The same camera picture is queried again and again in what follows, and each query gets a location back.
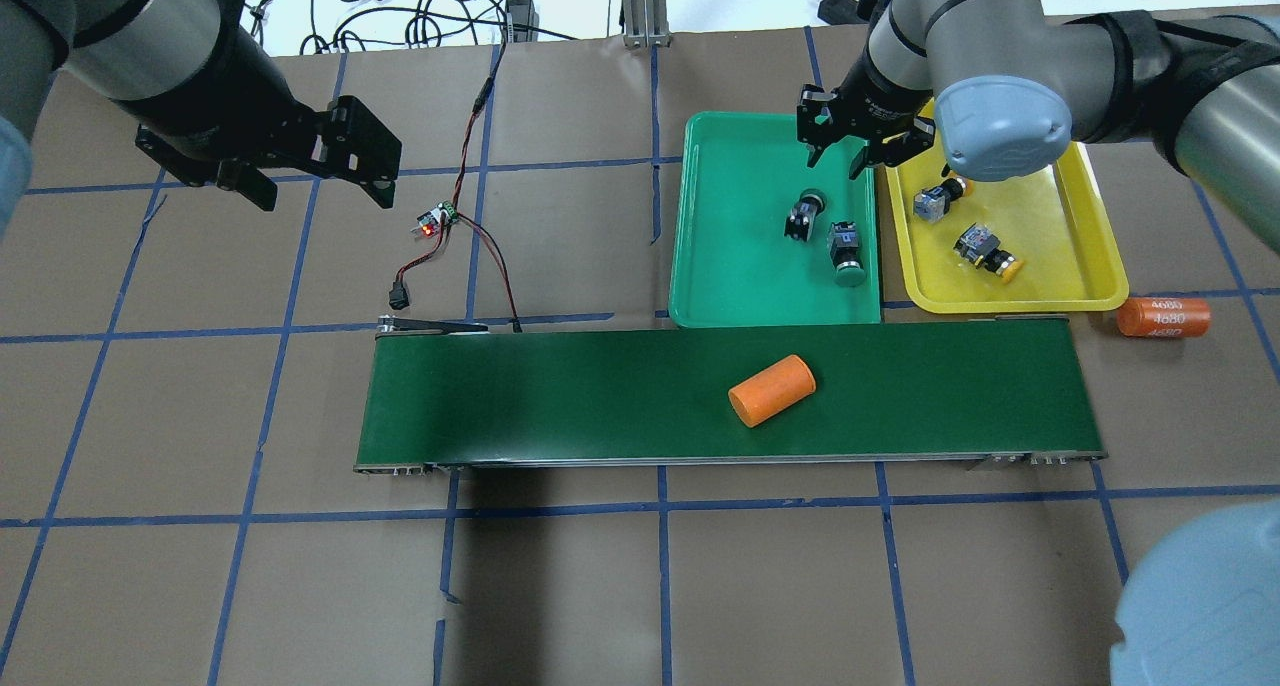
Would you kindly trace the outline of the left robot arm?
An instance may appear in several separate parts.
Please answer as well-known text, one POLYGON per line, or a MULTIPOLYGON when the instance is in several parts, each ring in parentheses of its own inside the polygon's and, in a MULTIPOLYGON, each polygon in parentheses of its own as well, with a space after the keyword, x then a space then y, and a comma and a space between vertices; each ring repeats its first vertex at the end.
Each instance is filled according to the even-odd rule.
POLYGON ((26 195, 52 76, 138 122, 134 143, 184 186, 271 211, 271 168, 358 186, 390 209, 401 140, 353 95, 306 106, 241 26, 246 0, 1 0, 3 218, 26 195))

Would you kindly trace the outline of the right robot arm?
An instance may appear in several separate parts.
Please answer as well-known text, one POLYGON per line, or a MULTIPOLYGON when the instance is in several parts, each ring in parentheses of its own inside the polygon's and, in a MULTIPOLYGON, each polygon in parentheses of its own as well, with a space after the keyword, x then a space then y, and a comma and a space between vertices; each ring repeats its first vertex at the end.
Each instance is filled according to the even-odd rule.
POLYGON ((841 83, 805 84, 817 163, 858 136, 850 174, 929 147, 975 180, 1027 177, 1069 145, 1152 140, 1203 198, 1277 248, 1277 20, 1096 13, 1052 26, 1041 0, 867 0, 841 83))

